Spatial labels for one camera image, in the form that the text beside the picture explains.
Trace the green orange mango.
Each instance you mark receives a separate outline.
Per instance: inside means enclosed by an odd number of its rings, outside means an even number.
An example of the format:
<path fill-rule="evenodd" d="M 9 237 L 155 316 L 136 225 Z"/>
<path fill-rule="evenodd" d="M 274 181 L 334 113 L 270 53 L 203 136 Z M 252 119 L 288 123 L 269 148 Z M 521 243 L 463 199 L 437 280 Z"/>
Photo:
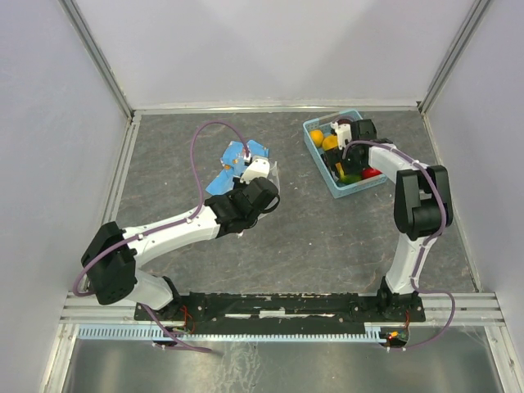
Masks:
<path fill-rule="evenodd" d="M 353 174 L 350 172 L 346 172 L 343 166 L 341 165 L 341 163 L 336 164 L 336 169 L 337 169 L 337 177 L 340 183 L 352 184 L 352 183 L 357 183 L 362 180 L 360 173 Z"/>

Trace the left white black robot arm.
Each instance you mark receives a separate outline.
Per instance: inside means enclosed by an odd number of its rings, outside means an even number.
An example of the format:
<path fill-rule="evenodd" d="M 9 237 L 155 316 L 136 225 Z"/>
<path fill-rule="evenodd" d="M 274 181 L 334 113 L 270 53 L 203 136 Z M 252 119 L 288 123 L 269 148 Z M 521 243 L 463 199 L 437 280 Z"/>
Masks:
<path fill-rule="evenodd" d="M 167 277 L 145 273 L 142 266 L 196 242 L 240 234 L 274 211 L 279 202 L 278 187 L 258 177 L 208 198 L 201 207 L 156 223 L 128 228 L 114 221 L 103 224 L 81 258 L 89 294 L 95 295 L 99 305 L 131 300 L 172 319 L 181 310 L 174 284 Z"/>

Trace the bright red apple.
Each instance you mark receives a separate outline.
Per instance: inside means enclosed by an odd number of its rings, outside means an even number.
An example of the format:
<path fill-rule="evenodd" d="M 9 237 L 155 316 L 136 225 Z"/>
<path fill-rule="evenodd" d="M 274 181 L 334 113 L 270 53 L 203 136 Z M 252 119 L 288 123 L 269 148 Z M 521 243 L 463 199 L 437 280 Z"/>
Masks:
<path fill-rule="evenodd" d="M 380 170 L 377 170 L 377 169 L 374 169 L 374 168 L 366 168 L 366 169 L 364 169 L 362 171 L 361 178 L 362 178 L 362 180 L 365 180 L 365 179 L 368 179 L 368 178 L 373 178 L 373 177 L 379 176 L 381 174 L 382 174 L 382 172 Z"/>

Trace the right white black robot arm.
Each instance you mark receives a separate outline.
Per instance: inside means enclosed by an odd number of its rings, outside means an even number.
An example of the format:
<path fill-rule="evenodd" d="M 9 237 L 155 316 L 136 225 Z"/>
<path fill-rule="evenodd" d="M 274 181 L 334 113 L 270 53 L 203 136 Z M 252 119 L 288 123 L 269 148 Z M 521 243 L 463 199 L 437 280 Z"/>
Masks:
<path fill-rule="evenodd" d="M 442 165 L 415 160 L 388 139 L 378 139 L 371 120 L 339 118 L 330 128 L 322 149 L 327 167 L 339 178 L 375 169 L 395 185 L 393 215 L 400 237 L 375 301 L 379 316 L 394 320 L 417 296 L 427 254 L 452 224 L 448 172 Z"/>

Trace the clear dotted zip bag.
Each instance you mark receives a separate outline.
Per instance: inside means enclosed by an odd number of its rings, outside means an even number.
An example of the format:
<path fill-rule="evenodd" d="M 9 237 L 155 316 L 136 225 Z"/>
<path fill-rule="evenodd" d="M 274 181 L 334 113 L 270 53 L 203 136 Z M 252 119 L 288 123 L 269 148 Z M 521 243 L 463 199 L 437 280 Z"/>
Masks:
<path fill-rule="evenodd" d="M 278 175 L 278 163 L 277 161 L 269 161 L 270 163 L 270 173 L 269 176 L 266 178 L 268 179 L 276 188 L 278 191 L 280 191 L 280 182 L 279 182 L 279 175 Z M 244 189 L 248 184 L 240 183 L 240 176 L 234 178 L 234 185 L 235 188 Z M 280 202 L 280 196 L 276 196 L 272 201 L 269 203 L 269 205 L 260 213 L 260 214 L 266 214 L 268 215 L 272 211 L 274 211 Z"/>

